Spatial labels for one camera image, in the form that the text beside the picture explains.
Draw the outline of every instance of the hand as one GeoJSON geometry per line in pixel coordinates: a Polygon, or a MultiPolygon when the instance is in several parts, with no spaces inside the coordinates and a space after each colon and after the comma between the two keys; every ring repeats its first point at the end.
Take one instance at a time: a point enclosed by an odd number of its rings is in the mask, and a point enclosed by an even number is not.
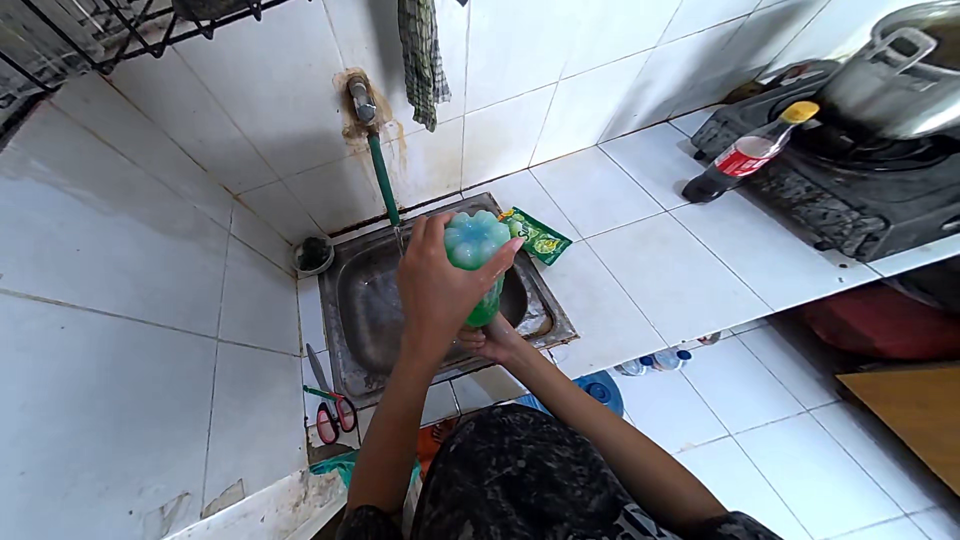
{"type": "Polygon", "coordinates": [[[453,213],[418,217],[396,272],[405,318],[402,346],[438,363],[457,330],[496,279],[514,264],[514,254],[523,245],[522,238],[512,238],[479,270],[461,270],[450,264],[444,248],[444,226],[451,219],[453,213]]]}
{"type": "Polygon", "coordinates": [[[501,365],[510,363],[517,356],[517,347],[527,344],[503,313],[497,313],[483,329],[461,328],[457,339],[464,349],[501,365]]]}

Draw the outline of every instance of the hanging towel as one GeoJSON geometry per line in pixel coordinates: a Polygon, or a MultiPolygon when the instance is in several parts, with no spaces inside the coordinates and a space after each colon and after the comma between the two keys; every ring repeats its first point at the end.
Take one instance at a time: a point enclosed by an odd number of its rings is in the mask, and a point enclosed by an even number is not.
{"type": "Polygon", "coordinates": [[[433,0],[397,0],[396,20],[403,45],[407,101],[414,106],[414,120],[433,132],[437,128],[437,104],[450,101],[433,0]]]}

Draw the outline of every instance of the cooking pot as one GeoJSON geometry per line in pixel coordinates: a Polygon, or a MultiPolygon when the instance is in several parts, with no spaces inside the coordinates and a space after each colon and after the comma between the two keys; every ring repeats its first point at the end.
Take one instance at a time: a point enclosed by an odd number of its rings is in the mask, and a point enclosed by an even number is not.
{"type": "Polygon", "coordinates": [[[870,42],[816,99],[885,138],[915,138],[960,124],[960,0],[919,4],[880,19],[870,42]]]}

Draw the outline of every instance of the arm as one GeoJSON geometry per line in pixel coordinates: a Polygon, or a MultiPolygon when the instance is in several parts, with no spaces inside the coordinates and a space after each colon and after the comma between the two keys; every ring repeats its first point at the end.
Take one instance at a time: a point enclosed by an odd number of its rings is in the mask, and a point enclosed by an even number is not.
{"type": "Polygon", "coordinates": [[[479,270],[454,268],[446,258],[444,226],[452,213],[417,218],[396,273],[403,305],[399,360],[360,447],[347,509],[371,504],[387,513],[403,506],[417,453],[423,401],[457,330],[523,240],[515,238],[479,270]]]}
{"type": "Polygon", "coordinates": [[[554,416],[586,437],[634,500],[658,523],[684,536],[727,509],[670,454],[580,389],[498,316],[480,331],[461,331],[465,346],[502,364],[554,416]]]}

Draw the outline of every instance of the gas stove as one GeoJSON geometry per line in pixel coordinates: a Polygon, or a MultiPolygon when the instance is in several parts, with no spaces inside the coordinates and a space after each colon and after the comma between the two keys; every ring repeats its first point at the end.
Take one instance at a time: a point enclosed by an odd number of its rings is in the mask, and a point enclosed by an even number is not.
{"type": "MultiPolygon", "coordinates": [[[[693,136],[711,160],[740,136],[810,99],[828,73],[718,110],[693,136]]],[[[871,138],[824,109],[744,188],[816,238],[863,262],[960,232],[960,128],[910,140],[871,138]]]]}

